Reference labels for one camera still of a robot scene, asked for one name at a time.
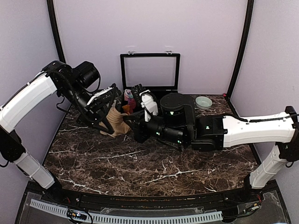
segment wall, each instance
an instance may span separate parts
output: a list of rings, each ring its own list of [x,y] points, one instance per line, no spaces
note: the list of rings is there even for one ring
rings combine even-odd
[[[0,105],[58,56],[46,1],[2,0],[0,3]],[[39,104],[17,126],[23,145],[40,162],[63,113],[53,95]],[[0,155],[0,163],[5,164]],[[0,168],[1,223],[14,223],[28,179],[13,164]]]
[[[102,88],[121,84],[120,54],[181,54],[181,93],[227,91],[244,25],[246,0],[55,1],[67,62],[95,64]]]
[[[299,1],[256,1],[232,103],[241,116],[299,112]],[[261,159],[273,143],[257,144]],[[292,223],[299,223],[299,164],[276,177]]]

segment brown marble tabletop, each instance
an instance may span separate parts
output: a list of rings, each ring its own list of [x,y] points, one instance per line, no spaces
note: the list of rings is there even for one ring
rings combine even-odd
[[[196,109],[196,116],[231,113],[223,96],[208,97],[213,106],[205,112]],[[139,144],[132,131],[116,138],[102,135],[77,124],[74,107],[70,112],[44,163],[64,189],[115,196],[193,195],[240,188],[257,168],[248,145],[179,152],[154,138]]]

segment black rectangular frame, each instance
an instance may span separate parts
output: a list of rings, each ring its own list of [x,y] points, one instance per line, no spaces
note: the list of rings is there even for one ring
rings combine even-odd
[[[176,71],[174,77],[174,86],[144,86],[150,90],[178,90],[178,76],[179,76],[179,64],[181,55],[178,53],[132,53],[121,54],[121,78],[123,90],[130,89],[132,86],[127,86],[126,71],[125,71],[125,58],[128,57],[175,57],[176,58]]]

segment bowl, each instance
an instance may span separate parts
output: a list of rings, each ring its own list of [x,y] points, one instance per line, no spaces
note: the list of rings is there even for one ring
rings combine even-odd
[[[201,111],[205,111],[207,109],[210,109],[213,102],[210,98],[208,97],[197,97],[195,99],[196,102],[196,106],[201,110]]]

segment black metal post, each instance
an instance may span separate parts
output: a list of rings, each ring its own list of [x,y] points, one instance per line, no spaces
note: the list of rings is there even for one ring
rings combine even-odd
[[[231,98],[235,84],[237,82],[237,78],[239,75],[240,67],[242,64],[244,52],[245,52],[245,47],[247,43],[247,38],[248,38],[248,33],[249,33],[249,28],[250,28],[250,23],[251,23],[251,17],[252,17],[252,12],[253,12],[253,5],[254,5],[254,0],[248,0],[247,3],[247,10],[246,10],[246,15],[245,15],[245,22],[244,22],[244,27],[243,27],[243,33],[242,33],[242,38],[241,38],[241,43],[239,47],[239,52],[237,56],[237,60],[235,62],[235,68],[233,71],[232,78],[230,80],[228,92],[227,92],[227,97]]]
[[[53,0],[47,0],[47,4],[48,4],[50,23],[51,23],[51,27],[52,27],[52,32],[53,32],[53,37],[54,37],[58,57],[61,62],[66,63],[65,57],[64,57],[64,52],[63,52],[61,41],[60,41]]]

